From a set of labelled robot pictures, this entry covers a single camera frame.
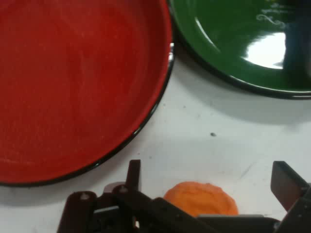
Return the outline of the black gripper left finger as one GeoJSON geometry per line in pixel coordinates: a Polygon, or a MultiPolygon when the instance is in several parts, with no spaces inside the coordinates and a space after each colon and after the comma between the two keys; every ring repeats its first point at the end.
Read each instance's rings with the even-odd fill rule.
{"type": "Polygon", "coordinates": [[[214,229],[162,198],[139,191],[140,160],[129,163],[126,181],[100,197],[91,191],[68,196],[59,233],[212,233],[214,229]]]}

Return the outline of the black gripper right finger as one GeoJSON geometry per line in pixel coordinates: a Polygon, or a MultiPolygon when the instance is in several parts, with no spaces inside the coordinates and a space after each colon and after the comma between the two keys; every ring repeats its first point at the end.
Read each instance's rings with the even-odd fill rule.
{"type": "Polygon", "coordinates": [[[311,232],[311,184],[286,162],[274,161],[270,188],[287,214],[276,226],[276,233],[311,232]]]}

